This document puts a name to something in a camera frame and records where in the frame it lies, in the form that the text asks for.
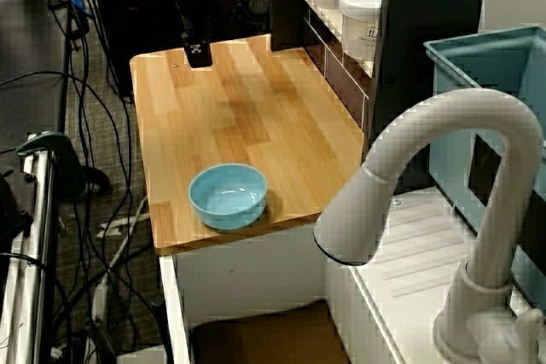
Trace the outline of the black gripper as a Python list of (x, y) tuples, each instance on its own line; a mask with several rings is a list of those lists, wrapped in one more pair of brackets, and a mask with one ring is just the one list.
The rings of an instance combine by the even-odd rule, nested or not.
[(182, 18), (182, 23), (181, 39), (189, 65), (192, 68), (212, 66), (209, 20), (207, 18), (198, 20)]

